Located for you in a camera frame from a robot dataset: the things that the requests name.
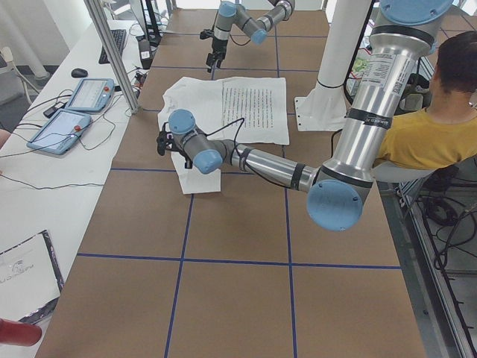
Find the label sticker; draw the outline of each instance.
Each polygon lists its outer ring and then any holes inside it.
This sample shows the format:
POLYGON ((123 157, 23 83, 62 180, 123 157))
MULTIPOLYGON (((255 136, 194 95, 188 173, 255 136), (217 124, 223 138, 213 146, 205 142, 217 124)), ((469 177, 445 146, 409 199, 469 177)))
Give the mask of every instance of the label sticker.
POLYGON ((374 54, 371 56, 366 69, 363 72, 362 84, 369 86, 384 87, 391 72, 395 54, 374 54))

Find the red object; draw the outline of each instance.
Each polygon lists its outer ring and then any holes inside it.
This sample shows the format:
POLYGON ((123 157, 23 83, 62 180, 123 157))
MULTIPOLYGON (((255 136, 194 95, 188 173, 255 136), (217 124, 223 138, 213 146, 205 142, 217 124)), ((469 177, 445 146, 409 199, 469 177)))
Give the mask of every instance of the red object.
POLYGON ((30 347, 42 338, 42 329, 28 323, 0 318, 0 343, 30 347))

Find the yellow shirt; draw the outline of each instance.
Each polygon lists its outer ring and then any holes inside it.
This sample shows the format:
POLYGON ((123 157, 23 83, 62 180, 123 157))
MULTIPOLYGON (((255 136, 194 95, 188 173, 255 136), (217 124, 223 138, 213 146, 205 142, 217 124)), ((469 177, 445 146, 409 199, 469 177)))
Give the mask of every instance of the yellow shirt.
POLYGON ((477 117, 441 124, 422 109, 393 118, 375 165, 389 160, 403 168, 439 169, 476 154, 477 117))

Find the robotic arm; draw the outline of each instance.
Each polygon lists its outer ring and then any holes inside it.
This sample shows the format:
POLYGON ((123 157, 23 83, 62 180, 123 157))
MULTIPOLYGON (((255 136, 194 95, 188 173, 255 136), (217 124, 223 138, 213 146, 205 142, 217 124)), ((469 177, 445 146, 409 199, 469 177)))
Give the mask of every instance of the robotic arm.
POLYGON ((159 136, 158 148, 164 151, 172 146, 204 174, 228 163, 307 192, 307 210, 317 224, 328 230, 346 230, 361 216, 373 185, 373 162, 414 64, 432 50, 442 15, 451 4, 452 0, 381 0, 370 36, 370 62, 335 154, 320 168, 237 145, 232 140, 208 140, 186 110, 171 114, 171 135, 163 134, 162 139, 159 136))
POLYGON ((237 25, 253 43, 261 44, 274 26, 282 20, 288 20, 295 8, 294 0, 268 0, 274 8, 264 16, 254 20, 240 4, 223 1, 217 11, 212 30, 200 33, 202 40, 212 38, 212 53, 207 56, 207 71, 214 65, 221 67, 227 53, 227 43, 233 24, 237 25))

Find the blue tablet case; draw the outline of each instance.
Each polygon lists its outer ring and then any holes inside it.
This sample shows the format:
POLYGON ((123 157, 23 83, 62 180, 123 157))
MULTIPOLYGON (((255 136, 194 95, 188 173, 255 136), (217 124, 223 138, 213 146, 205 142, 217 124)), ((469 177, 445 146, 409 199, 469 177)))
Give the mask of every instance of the blue tablet case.
POLYGON ((27 142, 27 147, 61 155, 79 140, 91 123, 89 114, 58 110, 27 142))
POLYGON ((114 80, 111 78, 81 78, 65 108, 86 113, 101 112, 113 93, 114 80))

